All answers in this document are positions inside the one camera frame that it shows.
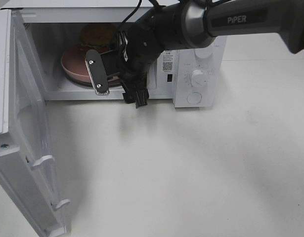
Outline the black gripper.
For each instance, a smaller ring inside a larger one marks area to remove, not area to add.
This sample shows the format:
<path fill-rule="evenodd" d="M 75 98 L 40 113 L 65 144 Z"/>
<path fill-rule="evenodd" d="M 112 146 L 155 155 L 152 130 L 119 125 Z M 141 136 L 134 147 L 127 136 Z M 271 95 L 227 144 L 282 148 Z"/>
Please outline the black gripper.
<path fill-rule="evenodd" d="M 117 31 L 114 39 L 113 48 L 101 54 L 106 75 L 120 78 L 127 90 L 123 93 L 126 104 L 135 103 L 137 109 L 147 106 L 147 74 L 164 50 L 155 29 L 131 24 L 127 31 Z"/>

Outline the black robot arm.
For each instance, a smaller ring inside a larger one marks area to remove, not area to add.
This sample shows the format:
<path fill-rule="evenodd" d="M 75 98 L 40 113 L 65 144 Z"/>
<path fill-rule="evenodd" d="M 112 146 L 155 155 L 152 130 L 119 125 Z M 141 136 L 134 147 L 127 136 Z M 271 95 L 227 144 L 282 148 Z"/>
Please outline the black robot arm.
<path fill-rule="evenodd" d="M 277 33 L 293 53 L 304 50 L 304 0 L 181 0 L 153 7 L 124 42 L 101 54 L 106 75 L 121 79 L 124 101 L 147 105 L 147 72 L 165 50 L 208 47 L 217 37 Z"/>

